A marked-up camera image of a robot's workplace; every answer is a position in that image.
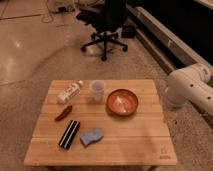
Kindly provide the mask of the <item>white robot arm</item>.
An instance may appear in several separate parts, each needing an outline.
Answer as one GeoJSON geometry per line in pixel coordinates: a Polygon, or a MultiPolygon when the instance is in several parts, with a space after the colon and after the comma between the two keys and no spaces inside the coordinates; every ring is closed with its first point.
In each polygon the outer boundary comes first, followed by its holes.
{"type": "Polygon", "coordinates": [[[210,78],[210,69],[202,63],[171,72],[167,78],[165,103],[176,109],[191,101],[213,116],[213,87],[208,85],[210,78]]]}

